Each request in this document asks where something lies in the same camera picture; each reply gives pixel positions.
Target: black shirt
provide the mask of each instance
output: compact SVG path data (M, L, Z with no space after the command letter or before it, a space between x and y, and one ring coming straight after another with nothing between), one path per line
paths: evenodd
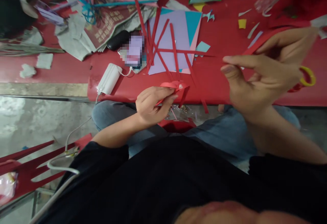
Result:
M184 206L226 200L327 223L327 165L266 155L252 157L246 174L178 136L157 141L130 160L128 146L90 142L70 167L80 175L38 223L170 224ZM60 185L71 175L67 172Z

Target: red chair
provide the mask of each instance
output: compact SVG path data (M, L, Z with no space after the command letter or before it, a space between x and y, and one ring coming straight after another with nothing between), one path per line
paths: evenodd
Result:
M169 133L185 133L186 131L196 127L191 118L188 118L188 122L179 120L162 120L158 125Z
M71 143L68 145L68 149L71 149L75 146L78 146L80 150L86 146L86 144L91 141L92 135L87 134L86 136L78 139L74 143ZM55 175L52 175L46 179L43 179L38 182L32 182L31 180L38 175L46 172L49 170L49 168L44 165L42 167L39 167L39 165L49 161L50 159L53 159L54 157L62 154L65 151L65 147L59 148L53 152L50 152L48 154L45 154L41 157L38 157L36 159L33 159L31 161L28 161L26 163L19 163L17 160L21 159L27 155L30 155L31 153L34 153L42 148L45 148L51 144L53 144L53 140L43 143L41 145L31 147L29 149L20 151L18 153L14 153L8 156L5 156L3 158L0 158L0 176L4 175L9 172L16 172L17 180L16 180L16 187L15 187L15 194L14 197L10 199L10 201L26 194L29 192L32 192L36 190L39 187L44 186L45 184L49 183L50 181L53 181L57 179L58 177L62 176L64 174L64 171L59 172Z

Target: knee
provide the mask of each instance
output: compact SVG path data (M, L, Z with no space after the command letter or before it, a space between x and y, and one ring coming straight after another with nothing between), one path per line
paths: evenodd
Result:
M288 122L294 125L297 129L301 128L300 122L292 110L288 107L283 106L274 106L276 111Z
M106 115L112 114L112 112L114 111L113 104L114 104L113 101L105 100L99 102L94 106L92 111L92 120L95 123L98 130L102 130L103 128L108 126L107 120L109 118Z

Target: jeans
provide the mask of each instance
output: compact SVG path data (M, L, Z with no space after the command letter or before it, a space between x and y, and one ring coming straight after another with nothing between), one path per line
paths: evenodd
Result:
M287 121L300 129L300 124L295 114L287 107L274 106L279 114ZM109 125L123 120L136 113L134 103L122 103L114 101L99 102L93 109L92 119L100 131ZM159 125L154 125L140 131L127 140L129 155L134 156L151 142L170 134ZM257 149L253 139L247 130L243 116L232 106L225 105L224 114L205 121L202 125L192 128L183 134L186 137L197 140L208 147L215 148L219 154L232 163L238 163L257 155Z

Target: yellow paper scrap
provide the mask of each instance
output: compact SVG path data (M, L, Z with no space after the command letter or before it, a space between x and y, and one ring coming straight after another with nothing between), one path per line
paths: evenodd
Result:
M202 12L202 8L203 6L205 6L205 3L197 3L197 4L193 4L193 7L197 10Z
M238 28L241 29L245 29L246 28L246 19L239 19L238 20Z

